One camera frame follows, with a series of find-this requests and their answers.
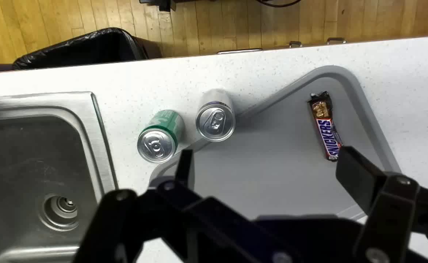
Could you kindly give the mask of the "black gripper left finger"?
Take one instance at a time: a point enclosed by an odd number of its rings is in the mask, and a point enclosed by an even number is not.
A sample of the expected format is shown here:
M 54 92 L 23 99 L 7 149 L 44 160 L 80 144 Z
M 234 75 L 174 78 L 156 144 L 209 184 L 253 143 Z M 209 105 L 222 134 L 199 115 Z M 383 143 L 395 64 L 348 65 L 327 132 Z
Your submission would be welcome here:
M 301 254 L 272 232 L 189 181 L 194 153 L 184 150 L 175 175 L 139 194 L 107 192 L 73 263 L 136 263 L 143 245 L 162 239 L 183 263 L 301 263 Z

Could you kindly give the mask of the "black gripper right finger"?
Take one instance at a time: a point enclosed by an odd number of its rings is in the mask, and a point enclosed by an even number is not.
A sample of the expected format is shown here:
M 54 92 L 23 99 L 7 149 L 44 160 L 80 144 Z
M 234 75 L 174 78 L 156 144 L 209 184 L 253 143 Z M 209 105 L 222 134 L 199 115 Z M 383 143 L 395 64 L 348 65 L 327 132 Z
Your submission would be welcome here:
M 367 214 L 354 254 L 364 263 L 428 263 L 409 248 L 411 235 L 428 239 L 428 188 L 400 172 L 383 170 L 343 146 L 336 178 Z

